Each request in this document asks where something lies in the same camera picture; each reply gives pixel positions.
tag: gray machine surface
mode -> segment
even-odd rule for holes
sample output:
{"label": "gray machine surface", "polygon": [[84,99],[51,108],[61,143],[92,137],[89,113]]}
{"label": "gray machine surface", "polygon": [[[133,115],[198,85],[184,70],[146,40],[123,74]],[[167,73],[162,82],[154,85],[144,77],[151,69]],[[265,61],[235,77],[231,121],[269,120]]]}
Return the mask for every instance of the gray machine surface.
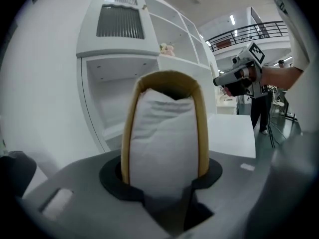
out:
{"label": "gray machine surface", "polygon": [[[141,203],[120,201],[101,184],[99,172],[120,150],[74,162],[31,192],[26,201],[38,210],[59,188],[73,192],[70,202],[57,217],[61,227],[88,238],[167,238]],[[214,213],[236,197],[256,171],[241,168],[241,164],[256,165],[256,159],[210,151],[210,158],[223,167],[220,179],[207,190],[197,190],[199,202]]]}

